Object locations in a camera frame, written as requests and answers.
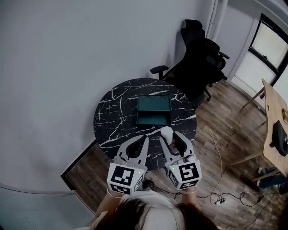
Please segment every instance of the black bag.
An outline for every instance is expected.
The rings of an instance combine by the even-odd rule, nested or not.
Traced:
[[[270,147],[275,147],[282,156],[288,154],[287,134],[279,120],[273,125],[272,142]]]

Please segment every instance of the person's arm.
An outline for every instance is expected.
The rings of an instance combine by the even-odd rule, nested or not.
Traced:
[[[106,194],[106,196],[104,197],[104,199],[102,200],[102,202],[100,203],[99,207],[96,210],[95,218],[92,221],[90,221],[87,224],[87,226],[91,226],[95,222],[95,220],[101,215],[102,212],[115,209],[119,206],[121,197],[123,195],[117,192],[110,191],[110,190],[109,192],[111,195],[109,193]]]
[[[182,193],[182,203],[184,204],[192,204],[196,208],[200,210],[200,205],[197,200],[197,195],[196,195],[196,189],[195,188],[188,188],[183,190],[184,193]]]

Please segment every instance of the power strip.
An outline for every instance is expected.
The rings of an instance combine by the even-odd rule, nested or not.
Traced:
[[[219,205],[224,204],[225,202],[227,202],[227,200],[226,200],[226,198],[223,198],[222,200],[218,200],[218,201],[216,202],[216,205],[219,206]]]

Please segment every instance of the wall pipe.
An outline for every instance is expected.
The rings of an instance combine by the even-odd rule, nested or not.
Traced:
[[[214,42],[216,41],[217,36],[219,35],[219,31],[220,31],[220,28],[221,28],[221,25],[222,25],[222,22],[223,22],[223,19],[224,19],[226,10],[227,10],[227,4],[228,4],[228,0],[223,0],[223,2],[221,4],[219,20],[216,24],[213,36],[211,38],[211,40]]]
[[[212,19],[212,13],[213,13],[213,9],[214,9],[214,4],[215,4],[215,0],[211,0],[209,14],[208,14],[207,22],[206,22],[206,25],[205,25],[205,34],[206,35],[208,33],[209,25],[210,25],[210,22],[211,22],[211,19]]]
[[[211,30],[212,30],[212,27],[213,27],[213,23],[214,23],[216,11],[217,11],[217,5],[218,5],[218,0],[215,0],[214,8],[213,8],[212,16],[211,16],[211,21],[209,23],[208,31],[207,31],[207,34],[206,34],[207,38],[210,38]]]

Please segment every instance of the green box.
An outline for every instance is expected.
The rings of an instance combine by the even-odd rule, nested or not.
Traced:
[[[171,126],[169,95],[138,95],[137,125]]]

